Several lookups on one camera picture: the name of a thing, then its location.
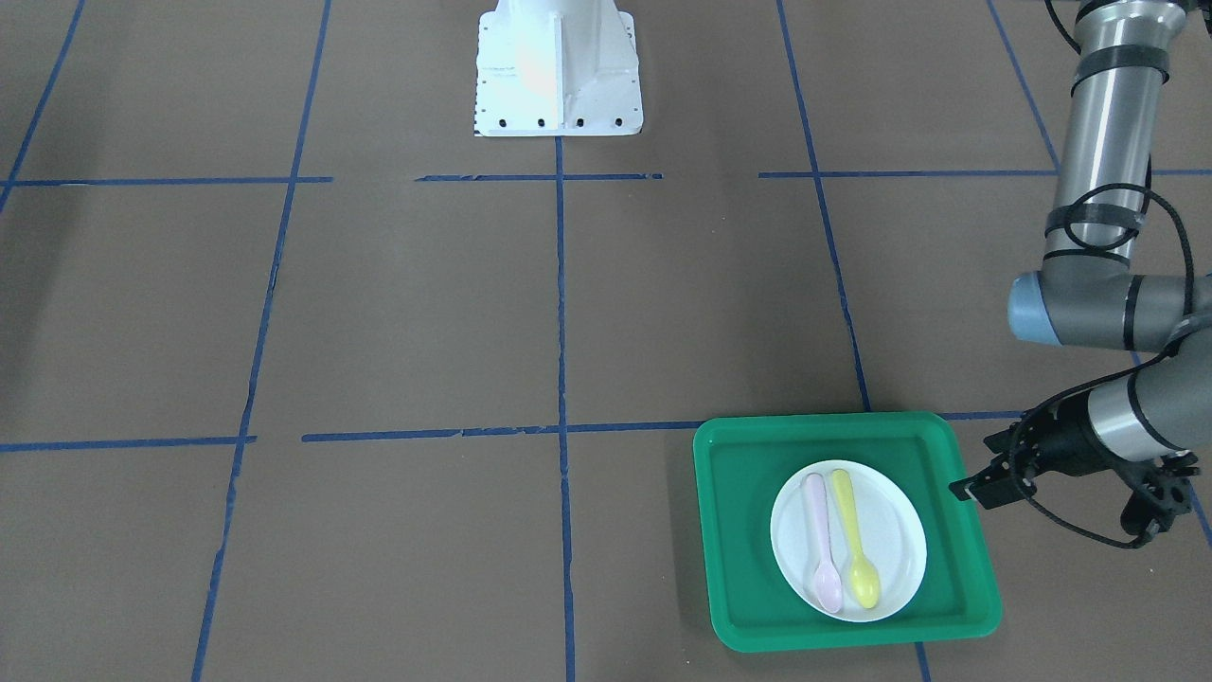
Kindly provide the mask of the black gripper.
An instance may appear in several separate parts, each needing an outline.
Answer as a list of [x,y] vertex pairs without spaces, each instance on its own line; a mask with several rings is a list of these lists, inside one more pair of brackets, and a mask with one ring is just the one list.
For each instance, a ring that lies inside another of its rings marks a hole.
[[[1145,548],[1156,535],[1171,531],[1177,518],[1194,510],[1195,455],[1130,462],[1114,454],[1091,425],[1088,392],[1057,394],[1051,401],[1027,409],[1004,431],[991,432],[984,445],[994,455],[989,465],[948,485],[957,502],[974,502],[984,510],[1025,502],[1060,529],[1104,548]],[[1051,472],[1114,474],[1130,491],[1130,499],[1117,515],[1126,538],[1108,538],[1074,525],[1037,502],[1036,480]]]

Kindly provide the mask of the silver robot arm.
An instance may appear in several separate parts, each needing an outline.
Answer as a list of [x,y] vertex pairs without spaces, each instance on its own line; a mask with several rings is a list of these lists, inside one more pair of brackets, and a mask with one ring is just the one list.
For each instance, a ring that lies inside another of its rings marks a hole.
[[[1042,267],[1018,276],[1007,319],[1019,340],[1147,353],[1147,363],[1065,389],[984,440],[987,469],[951,483],[987,510],[1027,502],[1107,548],[1145,548],[1193,510],[1210,445],[1210,277],[1185,222],[1151,187],[1151,141],[1170,81],[1170,44],[1207,1],[1082,1],[1077,52]],[[1036,500],[1047,472],[1110,471],[1130,488],[1125,539],[1073,525]]]

